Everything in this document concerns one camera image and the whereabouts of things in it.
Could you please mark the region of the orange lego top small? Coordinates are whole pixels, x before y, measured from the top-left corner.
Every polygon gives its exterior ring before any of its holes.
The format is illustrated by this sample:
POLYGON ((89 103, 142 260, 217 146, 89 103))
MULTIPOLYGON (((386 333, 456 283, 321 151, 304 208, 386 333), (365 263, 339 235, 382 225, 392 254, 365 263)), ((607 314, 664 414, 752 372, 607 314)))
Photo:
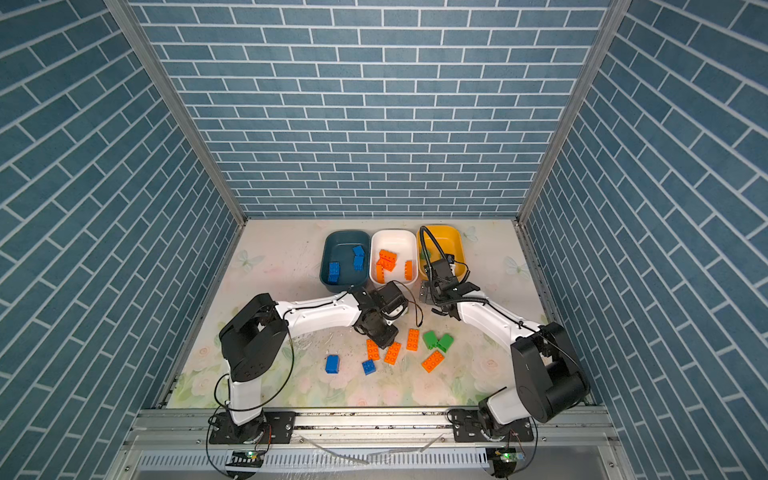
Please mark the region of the orange lego top small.
POLYGON ((379 284, 385 283, 385 275, 384 275, 384 268, 381 264, 376 264, 376 281, 379 284))

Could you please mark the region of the orange lego long top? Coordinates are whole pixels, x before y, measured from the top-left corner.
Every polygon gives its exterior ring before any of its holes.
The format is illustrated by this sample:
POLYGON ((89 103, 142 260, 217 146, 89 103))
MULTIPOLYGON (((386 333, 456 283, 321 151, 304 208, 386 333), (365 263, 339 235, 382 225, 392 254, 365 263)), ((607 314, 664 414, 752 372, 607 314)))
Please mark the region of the orange lego long top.
POLYGON ((404 276, 407 282, 411 282, 414 279, 414 264, 412 260, 405 262, 404 276))

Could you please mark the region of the orange lego horizontal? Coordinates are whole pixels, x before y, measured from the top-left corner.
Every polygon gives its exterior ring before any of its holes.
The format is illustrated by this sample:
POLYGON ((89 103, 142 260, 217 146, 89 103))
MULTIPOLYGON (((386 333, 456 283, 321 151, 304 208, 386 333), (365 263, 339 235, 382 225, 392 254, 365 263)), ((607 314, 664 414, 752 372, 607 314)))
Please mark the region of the orange lego horizontal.
POLYGON ((397 255, 395 253, 384 249, 379 251, 379 257, 387 258, 394 262, 397 260, 397 255))

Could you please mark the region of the green lego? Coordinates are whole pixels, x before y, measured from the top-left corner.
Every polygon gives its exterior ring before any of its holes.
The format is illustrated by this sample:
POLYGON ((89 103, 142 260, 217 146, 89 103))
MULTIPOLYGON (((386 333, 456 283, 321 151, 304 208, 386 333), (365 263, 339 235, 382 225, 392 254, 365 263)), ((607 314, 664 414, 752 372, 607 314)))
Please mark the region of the green lego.
POLYGON ((436 347, 441 352, 446 353, 450 349, 450 347, 453 345, 453 343, 454 343, 454 338, 450 334, 444 334, 439 338, 436 344, 436 347))
POLYGON ((429 350, 434 349, 438 344, 438 338, 434 331, 425 332, 423 334, 423 341, 429 350))

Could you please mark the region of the small blue lego bottom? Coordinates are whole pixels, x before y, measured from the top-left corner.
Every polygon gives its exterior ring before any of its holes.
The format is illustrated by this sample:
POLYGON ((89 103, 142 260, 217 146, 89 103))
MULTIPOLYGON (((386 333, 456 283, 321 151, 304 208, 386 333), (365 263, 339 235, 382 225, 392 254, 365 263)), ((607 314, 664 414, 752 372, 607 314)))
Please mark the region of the small blue lego bottom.
POLYGON ((362 362, 362 369, 365 375, 370 375, 376 371, 375 362, 371 359, 362 362))

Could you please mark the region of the long blue lego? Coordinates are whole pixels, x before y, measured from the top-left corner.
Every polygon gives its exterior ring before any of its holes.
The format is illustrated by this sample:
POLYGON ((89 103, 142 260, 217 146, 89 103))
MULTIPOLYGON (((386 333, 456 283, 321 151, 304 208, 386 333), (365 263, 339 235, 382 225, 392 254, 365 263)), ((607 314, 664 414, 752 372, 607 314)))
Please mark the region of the long blue lego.
POLYGON ((327 282, 329 284, 337 284, 340 280, 341 267, 339 262, 330 262, 328 264, 327 282))

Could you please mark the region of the blue lego lone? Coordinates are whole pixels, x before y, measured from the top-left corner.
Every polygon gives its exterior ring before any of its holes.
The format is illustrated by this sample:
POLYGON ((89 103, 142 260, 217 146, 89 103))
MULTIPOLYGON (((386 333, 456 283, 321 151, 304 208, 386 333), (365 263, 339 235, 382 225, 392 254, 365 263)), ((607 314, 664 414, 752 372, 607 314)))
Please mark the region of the blue lego lone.
POLYGON ((327 374, 338 374, 340 371, 340 359, 338 355, 331 354, 326 358, 325 371, 327 374))

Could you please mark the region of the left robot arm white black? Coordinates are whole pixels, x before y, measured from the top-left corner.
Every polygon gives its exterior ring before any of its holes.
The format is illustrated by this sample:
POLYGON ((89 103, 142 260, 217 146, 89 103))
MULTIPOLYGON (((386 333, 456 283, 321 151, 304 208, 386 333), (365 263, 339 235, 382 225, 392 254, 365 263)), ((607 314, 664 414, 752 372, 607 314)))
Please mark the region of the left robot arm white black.
POLYGON ((219 406, 236 426, 255 421, 267 404, 261 399, 261 377, 272 367, 285 342, 315 331, 351 327, 386 349, 398 334, 395 321, 408 308, 408 299, 392 281, 378 289, 354 287, 305 301, 276 301, 268 293, 256 295, 219 333, 229 391, 229 401, 219 406))

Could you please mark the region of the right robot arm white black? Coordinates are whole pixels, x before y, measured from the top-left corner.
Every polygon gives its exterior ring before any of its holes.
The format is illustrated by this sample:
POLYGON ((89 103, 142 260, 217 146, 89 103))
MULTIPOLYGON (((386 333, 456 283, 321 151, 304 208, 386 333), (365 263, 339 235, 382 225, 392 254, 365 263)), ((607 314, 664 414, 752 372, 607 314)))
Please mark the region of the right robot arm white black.
POLYGON ((479 404, 479 421, 490 431, 531 418, 546 423, 590 393, 587 376, 565 329, 539 324, 497 305, 451 263, 439 259, 426 266, 426 285, 434 310, 470 325, 511 355, 513 385, 479 404))

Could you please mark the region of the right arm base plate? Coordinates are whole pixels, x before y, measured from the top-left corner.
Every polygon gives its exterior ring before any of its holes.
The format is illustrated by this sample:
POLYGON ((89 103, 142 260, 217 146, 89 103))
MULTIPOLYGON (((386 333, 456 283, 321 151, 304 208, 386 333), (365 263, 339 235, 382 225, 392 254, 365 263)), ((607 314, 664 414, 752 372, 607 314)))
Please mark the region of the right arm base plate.
POLYGON ((446 412, 457 443, 502 442, 534 440, 532 424, 528 419, 515 420, 502 425, 486 409, 453 408, 446 412))

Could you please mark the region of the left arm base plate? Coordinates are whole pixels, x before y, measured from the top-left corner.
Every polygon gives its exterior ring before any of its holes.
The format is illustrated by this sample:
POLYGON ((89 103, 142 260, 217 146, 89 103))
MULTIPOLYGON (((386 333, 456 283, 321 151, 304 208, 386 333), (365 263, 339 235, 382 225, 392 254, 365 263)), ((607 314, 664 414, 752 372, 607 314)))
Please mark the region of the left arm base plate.
POLYGON ((227 412, 216 413, 209 419, 208 442, 214 445, 270 443, 288 444, 296 420, 292 411, 266 411, 256 419, 236 425, 227 412))

